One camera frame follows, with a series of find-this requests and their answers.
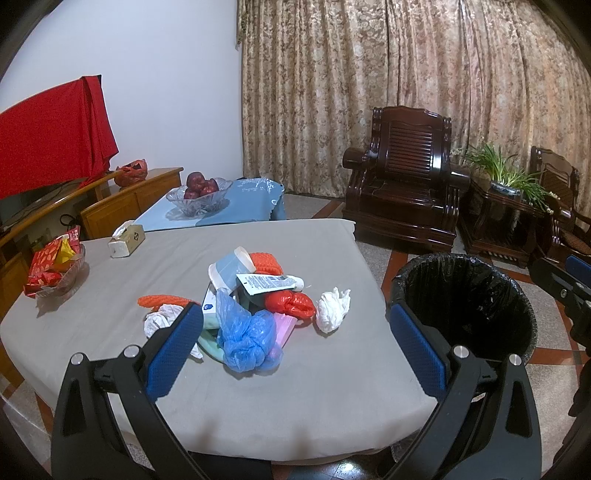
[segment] red plastic bag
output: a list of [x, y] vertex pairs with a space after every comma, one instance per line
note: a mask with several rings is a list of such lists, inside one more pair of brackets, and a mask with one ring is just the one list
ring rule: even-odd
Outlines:
[[291, 290], [272, 291], [265, 295], [265, 308], [269, 312], [291, 315], [300, 320], [309, 319], [316, 313], [310, 297]]
[[117, 170], [123, 170], [123, 173], [115, 177], [115, 183], [120, 187], [129, 187], [134, 183], [145, 180], [146, 176], [148, 176], [148, 164], [144, 158], [117, 167]]

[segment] wooden armchair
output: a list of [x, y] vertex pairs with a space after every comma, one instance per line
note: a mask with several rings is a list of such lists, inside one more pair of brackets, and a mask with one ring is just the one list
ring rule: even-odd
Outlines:
[[554, 213], [544, 218], [537, 232], [542, 253], [561, 265], [569, 255], [590, 262], [591, 228], [585, 231], [576, 224], [580, 220], [591, 225], [591, 218], [576, 210], [579, 171], [552, 150], [535, 146], [531, 147], [531, 167], [541, 172], [542, 186], [559, 197], [546, 198]]
[[343, 216], [370, 231], [449, 252], [469, 175], [449, 161], [452, 120], [405, 106], [374, 108], [371, 145], [348, 148]]

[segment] plastic bag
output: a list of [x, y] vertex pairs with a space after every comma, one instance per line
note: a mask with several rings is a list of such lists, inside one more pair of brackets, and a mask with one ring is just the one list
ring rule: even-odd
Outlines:
[[216, 292], [216, 311], [220, 323], [217, 344], [223, 349], [223, 362], [231, 370], [242, 373], [279, 365], [283, 351], [277, 344], [271, 312], [261, 310], [251, 315], [224, 288]]
[[123, 173], [115, 177], [115, 183], [120, 187], [129, 187], [134, 183], [145, 180], [148, 176], [148, 164], [144, 158], [117, 167], [117, 170], [123, 170]]
[[330, 333], [339, 328], [343, 323], [343, 318], [349, 311], [351, 298], [350, 290], [345, 290], [339, 295], [339, 289], [335, 287], [333, 291], [325, 291], [318, 301], [316, 315], [316, 325], [323, 333]]
[[284, 313], [300, 320], [306, 320], [316, 313], [310, 297], [291, 290], [272, 291], [265, 295], [265, 308], [269, 312]]
[[519, 284], [476, 257], [430, 254], [413, 258], [392, 280], [400, 300], [450, 345], [466, 345], [481, 358], [503, 361], [517, 353], [527, 362], [537, 322]]

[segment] gray tablecloth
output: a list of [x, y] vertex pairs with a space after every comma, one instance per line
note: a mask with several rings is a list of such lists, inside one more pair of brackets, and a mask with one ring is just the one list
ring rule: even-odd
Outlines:
[[[353, 229], [346, 220], [318, 219], [149, 232], [128, 258], [110, 258], [107, 239], [86, 242], [89, 270], [77, 291], [42, 311], [21, 295], [0, 325], [2, 343], [55, 407], [73, 353], [109, 358], [145, 343], [147, 310], [138, 297], [201, 302], [209, 264], [239, 245], [270, 252], [285, 272], [304, 279], [314, 302], [335, 286], [351, 289], [341, 327], [331, 335], [314, 326], [296, 329], [271, 375], [232, 375], [207, 355], [189, 359], [158, 408], [184, 447], [197, 452], [287, 461], [386, 447], [420, 428], [435, 400], [423, 393], [389, 331], [383, 295]], [[111, 399], [129, 434], [118, 397]]]

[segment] blue gripper pad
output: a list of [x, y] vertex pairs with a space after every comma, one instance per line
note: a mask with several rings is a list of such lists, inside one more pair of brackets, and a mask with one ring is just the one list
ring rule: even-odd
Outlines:
[[146, 395], [152, 401], [165, 397], [173, 387], [191, 348], [203, 330], [203, 312], [194, 304], [168, 327], [173, 329], [148, 366]]
[[591, 287], [591, 265], [587, 262], [571, 255], [564, 262], [564, 269], [579, 282]]
[[390, 310], [390, 329], [424, 392], [439, 402], [443, 401], [447, 390], [446, 367], [399, 303]]

